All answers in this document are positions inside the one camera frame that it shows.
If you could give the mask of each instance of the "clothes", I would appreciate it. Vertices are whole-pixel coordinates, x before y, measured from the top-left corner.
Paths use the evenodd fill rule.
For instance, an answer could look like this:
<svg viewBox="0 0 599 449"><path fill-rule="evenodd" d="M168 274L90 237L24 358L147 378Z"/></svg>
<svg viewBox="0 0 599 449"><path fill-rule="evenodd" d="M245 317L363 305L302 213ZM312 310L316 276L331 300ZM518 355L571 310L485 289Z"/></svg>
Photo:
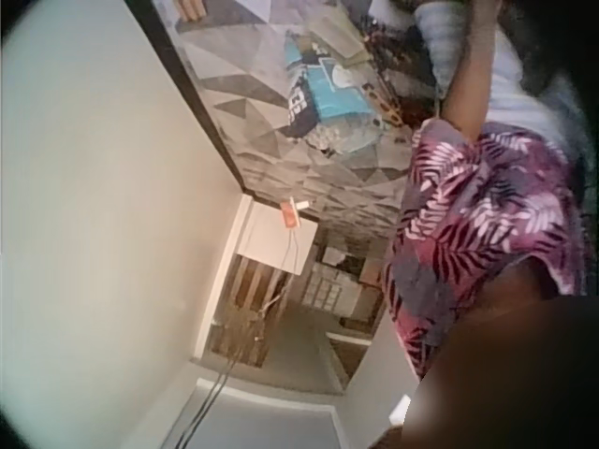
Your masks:
<svg viewBox="0 0 599 449"><path fill-rule="evenodd" d="M460 58L465 12L449 2L416 10L443 96ZM383 289L420 378L484 283L504 268L536 257L561 294L585 290L580 214L567 184L577 156L565 123L522 91L521 63L499 30L492 71L487 123L475 144L438 119L415 134L387 252Z"/></svg>

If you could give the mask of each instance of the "person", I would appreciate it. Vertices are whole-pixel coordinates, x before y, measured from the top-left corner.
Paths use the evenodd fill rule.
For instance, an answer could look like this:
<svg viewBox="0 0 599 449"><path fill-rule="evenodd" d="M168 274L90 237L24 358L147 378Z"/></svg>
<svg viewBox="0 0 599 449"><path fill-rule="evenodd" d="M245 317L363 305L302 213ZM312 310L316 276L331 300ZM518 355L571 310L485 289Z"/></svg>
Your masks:
<svg viewBox="0 0 599 449"><path fill-rule="evenodd" d="M443 106L414 135L382 284L422 379L456 324L585 293L574 173L590 143L566 76L520 87L500 0L416 3Z"/></svg>

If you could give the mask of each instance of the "geometric pattern floor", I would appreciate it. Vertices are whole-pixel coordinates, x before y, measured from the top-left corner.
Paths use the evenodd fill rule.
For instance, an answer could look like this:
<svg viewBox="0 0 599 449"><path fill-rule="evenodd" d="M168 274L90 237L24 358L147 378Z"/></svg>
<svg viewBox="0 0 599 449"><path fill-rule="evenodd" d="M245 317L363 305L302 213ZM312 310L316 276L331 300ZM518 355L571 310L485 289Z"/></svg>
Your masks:
<svg viewBox="0 0 599 449"><path fill-rule="evenodd" d="M245 186L269 201L309 200L307 212L352 240L392 232L410 163L408 134L328 159L281 133L288 125L287 30L331 0L204 0L208 16L181 22L172 0L154 4Z"/></svg>

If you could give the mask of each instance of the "leaf pattern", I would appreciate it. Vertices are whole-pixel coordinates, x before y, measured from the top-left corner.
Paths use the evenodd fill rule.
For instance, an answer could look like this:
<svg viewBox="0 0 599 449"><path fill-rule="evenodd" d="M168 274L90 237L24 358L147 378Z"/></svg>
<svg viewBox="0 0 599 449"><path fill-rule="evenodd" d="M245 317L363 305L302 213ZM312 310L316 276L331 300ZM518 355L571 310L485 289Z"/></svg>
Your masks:
<svg viewBox="0 0 599 449"><path fill-rule="evenodd" d="M474 303L489 273L514 257L539 258L561 294L582 289L582 231L565 160L536 135L497 123L492 128L475 145L440 120L425 123L414 136L383 287L420 377L438 349L430 335L445 335L448 324ZM407 269L412 260L416 271ZM402 297L443 307L413 307L427 312L411 314Z"/></svg>

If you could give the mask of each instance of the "white light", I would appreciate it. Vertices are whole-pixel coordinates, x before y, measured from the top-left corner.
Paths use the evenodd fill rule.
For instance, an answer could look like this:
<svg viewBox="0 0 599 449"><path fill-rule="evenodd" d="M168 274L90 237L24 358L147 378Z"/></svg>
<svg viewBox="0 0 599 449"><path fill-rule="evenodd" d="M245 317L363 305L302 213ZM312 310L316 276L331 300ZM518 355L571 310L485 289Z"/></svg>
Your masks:
<svg viewBox="0 0 599 449"><path fill-rule="evenodd" d="M403 421L405 421L405 414L408 413L408 407L410 406L410 402L412 402L410 397L403 395L402 400L400 400L400 403L397 404L397 407L393 409L393 412L391 412L391 415L389 416L389 421L391 422L391 425L403 425Z"/></svg>

